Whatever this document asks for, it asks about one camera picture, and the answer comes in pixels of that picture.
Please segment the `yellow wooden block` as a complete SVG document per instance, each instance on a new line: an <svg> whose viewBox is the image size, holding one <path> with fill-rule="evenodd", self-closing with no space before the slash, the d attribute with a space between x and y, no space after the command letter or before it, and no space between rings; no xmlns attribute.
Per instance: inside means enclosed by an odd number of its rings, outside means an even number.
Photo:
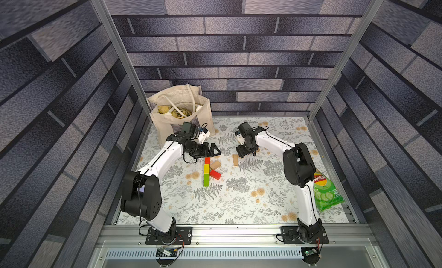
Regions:
<svg viewBox="0 0 442 268"><path fill-rule="evenodd" d="M205 164L204 165L204 174L206 175L209 175L210 174L210 166L209 166L209 164Z"/></svg>

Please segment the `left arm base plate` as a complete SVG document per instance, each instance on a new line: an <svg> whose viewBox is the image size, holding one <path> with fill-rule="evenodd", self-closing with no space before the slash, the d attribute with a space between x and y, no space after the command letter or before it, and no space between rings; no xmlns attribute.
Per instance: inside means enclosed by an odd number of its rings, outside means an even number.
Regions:
<svg viewBox="0 0 442 268"><path fill-rule="evenodd" d="M149 229L146 237L146 245L190 245L193 236L192 227L177 227L171 229L168 233Z"/></svg>

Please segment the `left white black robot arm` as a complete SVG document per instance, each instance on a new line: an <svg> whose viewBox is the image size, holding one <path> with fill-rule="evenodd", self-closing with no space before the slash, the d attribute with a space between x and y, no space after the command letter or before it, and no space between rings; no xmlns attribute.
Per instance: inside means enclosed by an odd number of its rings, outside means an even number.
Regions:
<svg viewBox="0 0 442 268"><path fill-rule="evenodd" d="M162 209L160 182L175 161L186 153L195 160L221 154L215 144L200 143L197 140L199 133L196 125L184 123L181 131L166 138L162 149L148 164L137 172L125 173L120 204L122 212L145 219L161 236L175 237L176 220Z"/></svg>

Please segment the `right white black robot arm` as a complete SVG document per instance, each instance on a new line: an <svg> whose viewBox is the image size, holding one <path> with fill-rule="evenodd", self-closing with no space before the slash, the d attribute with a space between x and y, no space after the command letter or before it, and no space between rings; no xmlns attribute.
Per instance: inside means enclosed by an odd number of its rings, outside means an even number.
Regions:
<svg viewBox="0 0 442 268"><path fill-rule="evenodd" d="M239 146L236 151L240 158L255 155L265 148L282 158L286 180L294 185L298 202L298 238L305 244L325 242L326 233L319 217L314 198L314 173L316 167L304 143L281 140L263 126L251 127L247 122L240 124L236 131Z"/></svg>

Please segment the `green wooden block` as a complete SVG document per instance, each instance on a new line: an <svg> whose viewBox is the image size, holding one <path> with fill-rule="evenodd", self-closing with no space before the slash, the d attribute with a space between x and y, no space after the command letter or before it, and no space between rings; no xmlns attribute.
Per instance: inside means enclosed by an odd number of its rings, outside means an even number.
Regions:
<svg viewBox="0 0 442 268"><path fill-rule="evenodd" d="M209 187L209 180L210 180L210 175L204 174L204 177L203 177L203 186L204 187Z"/></svg>

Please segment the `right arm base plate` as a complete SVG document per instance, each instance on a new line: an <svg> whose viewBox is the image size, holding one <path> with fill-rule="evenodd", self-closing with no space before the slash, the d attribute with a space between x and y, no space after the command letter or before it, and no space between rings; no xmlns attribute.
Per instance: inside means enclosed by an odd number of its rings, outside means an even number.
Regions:
<svg viewBox="0 0 442 268"><path fill-rule="evenodd" d="M280 227L276 239L284 244L322 245L329 244L328 234L322 230L312 232L297 225Z"/></svg>

